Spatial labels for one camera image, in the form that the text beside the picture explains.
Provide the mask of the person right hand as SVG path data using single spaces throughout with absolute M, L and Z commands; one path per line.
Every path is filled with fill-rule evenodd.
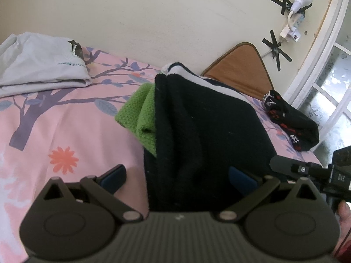
M 338 240 L 334 256 L 339 262 L 351 263 L 350 250 L 350 206 L 346 201 L 338 205 L 337 215 L 340 223 L 340 238 Z

